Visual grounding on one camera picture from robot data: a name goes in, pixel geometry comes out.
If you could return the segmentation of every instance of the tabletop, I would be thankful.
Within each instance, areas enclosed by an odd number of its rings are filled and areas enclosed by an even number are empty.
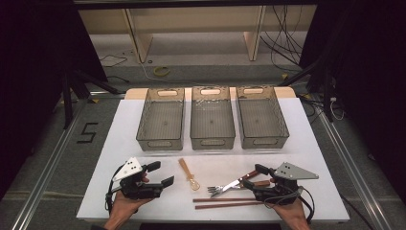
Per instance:
[[[299,180],[298,184],[308,189],[314,197],[316,212],[313,221],[342,222],[349,220],[347,210],[337,192],[323,155],[318,147],[312,129],[299,99],[289,87],[276,88],[283,117],[290,136],[282,149],[242,149],[239,140],[237,116],[236,140],[233,149],[193,150],[190,132],[191,97],[186,88],[186,115],[184,147],[179,151],[142,151],[136,141],[138,124],[144,105],[146,89],[131,89],[117,109],[114,121],[107,135],[101,157],[80,205],[77,217],[88,221],[108,219],[104,210],[104,196],[110,179],[126,160],[137,157],[144,165],[161,161],[161,168],[150,172],[150,183],[160,182],[174,175],[173,185],[167,187],[149,204],[144,205],[132,217],[141,222],[278,222],[279,216],[264,205],[227,207],[195,210],[194,198],[208,198],[206,188],[224,185],[255,169],[255,164],[276,169],[288,162],[319,175],[319,179]],[[236,101],[232,93],[233,113]],[[193,191],[189,185],[179,158],[184,158],[201,188]],[[258,175],[255,180],[269,179]],[[230,191],[221,197],[254,197],[249,190]],[[303,193],[311,203],[310,196]]]

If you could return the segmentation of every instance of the wooden stick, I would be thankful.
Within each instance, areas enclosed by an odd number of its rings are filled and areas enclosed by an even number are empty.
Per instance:
[[[194,209],[210,209],[210,208],[225,208],[245,205],[259,205],[263,202],[242,202],[242,203],[224,203],[224,204],[208,204],[208,205],[196,205]]]
[[[219,202],[219,201],[255,201],[254,198],[195,198],[193,203],[197,202]]]

